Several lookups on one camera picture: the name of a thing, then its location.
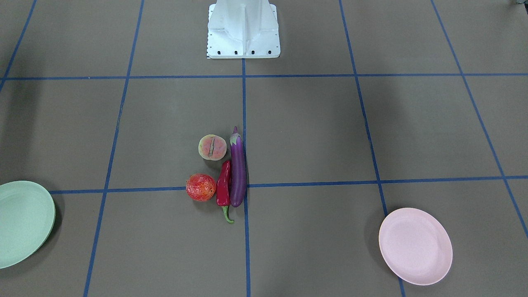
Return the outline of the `purple eggplant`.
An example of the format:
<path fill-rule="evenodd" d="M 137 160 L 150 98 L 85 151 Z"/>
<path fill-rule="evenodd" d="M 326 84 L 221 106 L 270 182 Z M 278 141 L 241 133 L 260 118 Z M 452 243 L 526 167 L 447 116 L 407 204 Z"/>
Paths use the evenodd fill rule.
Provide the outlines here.
<path fill-rule="evenodd" d="M 234 126 L 229 142 L 231 150 L 230 199 L 232 207 L 239 207 L 243 203 L 247 192 L 247 167 L 243 138 L 237 126 Z"/>

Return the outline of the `green plate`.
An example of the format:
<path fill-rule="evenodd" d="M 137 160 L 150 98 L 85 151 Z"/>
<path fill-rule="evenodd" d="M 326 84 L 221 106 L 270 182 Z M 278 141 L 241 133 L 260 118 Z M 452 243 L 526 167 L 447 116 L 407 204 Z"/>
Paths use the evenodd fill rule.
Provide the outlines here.
<path fill-rule="evenodd" d="M 36 252 L 55 223 L 55 204 L 43 186 L 12 181 L 0 186 L 0 267 L 11 267 Z"/>

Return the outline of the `red chili pepper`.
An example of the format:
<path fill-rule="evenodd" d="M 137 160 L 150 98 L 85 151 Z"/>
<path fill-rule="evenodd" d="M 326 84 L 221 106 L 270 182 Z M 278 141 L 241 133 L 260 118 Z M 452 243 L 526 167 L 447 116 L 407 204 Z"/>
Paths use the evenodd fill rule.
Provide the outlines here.
<path fill-rule="evenodd" d="M 217 191 L 216 191 L 216 204 L 222 209 L 223 216 L 229 224 L 233 224 L 229 216 L 229 208 L 231 205 L 230 198 L 230 186 L 231 186 L 231 161 L 226 160 L 222 164 L 219 178 L 217 179 Z"/>

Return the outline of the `yellow pink peach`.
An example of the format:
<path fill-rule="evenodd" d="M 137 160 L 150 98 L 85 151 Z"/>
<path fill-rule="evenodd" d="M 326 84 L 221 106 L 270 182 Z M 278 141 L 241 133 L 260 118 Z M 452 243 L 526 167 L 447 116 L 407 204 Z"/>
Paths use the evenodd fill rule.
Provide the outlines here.
<path fill-rule="evenodd" d="M 215 134 L 207 134 L 198 143 L 198 153 L 204 160 L 221 160 L 227 153 L 227 142 Z"/>

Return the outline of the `red pomegranate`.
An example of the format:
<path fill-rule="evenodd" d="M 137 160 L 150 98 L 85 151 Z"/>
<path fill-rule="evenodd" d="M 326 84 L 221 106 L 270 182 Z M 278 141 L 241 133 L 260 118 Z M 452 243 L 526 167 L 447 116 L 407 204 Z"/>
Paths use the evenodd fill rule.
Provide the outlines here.
<path fill-rule="evenodd" d="M 208 201 L 215 195 L 216 190 L 215 179 L 207 174 L 196 173 L 186 181 L 186 193 L 194 201 Z"/>

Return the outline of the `pink plate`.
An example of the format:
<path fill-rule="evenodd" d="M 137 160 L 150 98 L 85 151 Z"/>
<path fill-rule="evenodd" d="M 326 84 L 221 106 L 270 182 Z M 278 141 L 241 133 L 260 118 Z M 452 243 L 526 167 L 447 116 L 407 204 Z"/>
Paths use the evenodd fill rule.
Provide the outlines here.
<path fill-rule="evenodd" d="M 402 207 L 381 223 L 378 234 L 385 263 L 403 281 L 427 286 L 451 269 L 453 245 L 443 225 L 426 211 Z"/>

